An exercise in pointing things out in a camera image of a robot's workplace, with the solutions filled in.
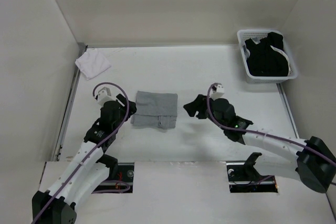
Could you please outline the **grey tank top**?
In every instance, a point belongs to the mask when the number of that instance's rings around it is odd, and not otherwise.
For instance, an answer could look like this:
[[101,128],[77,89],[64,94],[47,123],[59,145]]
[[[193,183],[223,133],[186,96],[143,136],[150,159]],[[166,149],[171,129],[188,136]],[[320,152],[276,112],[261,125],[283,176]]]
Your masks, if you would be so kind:
[[169,130],[176,127],[178,95],[176,93],[136,93],[136,113],[131,123],[137,127],[157,127]]

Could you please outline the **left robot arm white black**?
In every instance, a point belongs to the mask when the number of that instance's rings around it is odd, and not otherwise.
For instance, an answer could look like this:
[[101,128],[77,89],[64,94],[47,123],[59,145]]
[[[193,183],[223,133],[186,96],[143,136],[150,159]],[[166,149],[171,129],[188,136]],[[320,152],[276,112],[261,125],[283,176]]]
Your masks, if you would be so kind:
[[32,198],[33,223],[75,223],[77,208],[104,181],[118,175],[118,160],[106,154],[121,125],[135,112],[136,104],[122,94],[99,93],[100,117],[86,132],[77,154],[46,191]]

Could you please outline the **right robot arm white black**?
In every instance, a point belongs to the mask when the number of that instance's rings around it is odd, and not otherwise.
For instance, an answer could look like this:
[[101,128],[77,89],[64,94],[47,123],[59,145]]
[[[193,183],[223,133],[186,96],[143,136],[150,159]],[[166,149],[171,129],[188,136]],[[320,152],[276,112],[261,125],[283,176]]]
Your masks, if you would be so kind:
[[[332,184],[335,156],[320,138],[288,139],[257,130],[252,121],[238,116],[234,106],[224,98],[214,100],[199,94],[183,108],[190,117],[212,121],[229,140],[260,149],[260,152],[251,153],[238,168],[229,169],[231,182],[245,180],[257,184],[275,175],[300,181],[323,194]],[[273,153],[277,158],[268,158],[262,151]]]

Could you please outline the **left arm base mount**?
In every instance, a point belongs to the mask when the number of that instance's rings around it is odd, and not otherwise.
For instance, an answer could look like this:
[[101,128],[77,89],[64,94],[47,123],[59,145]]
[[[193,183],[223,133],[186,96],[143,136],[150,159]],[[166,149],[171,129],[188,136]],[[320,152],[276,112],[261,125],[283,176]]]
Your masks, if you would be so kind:
[[134,163],[119,163],[118,169],[112,172],[93,194],[133,193],[134,168]]

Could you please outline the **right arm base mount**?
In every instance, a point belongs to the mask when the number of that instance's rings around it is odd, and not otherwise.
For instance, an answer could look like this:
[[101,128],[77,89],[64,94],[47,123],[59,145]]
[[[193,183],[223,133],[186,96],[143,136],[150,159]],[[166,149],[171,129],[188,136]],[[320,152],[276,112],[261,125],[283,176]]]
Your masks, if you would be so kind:
[[229,191],[231,193],[277,193],[274,176],[260,175],[254,168],[261,153],[252,153],[246,161],[227,162]]

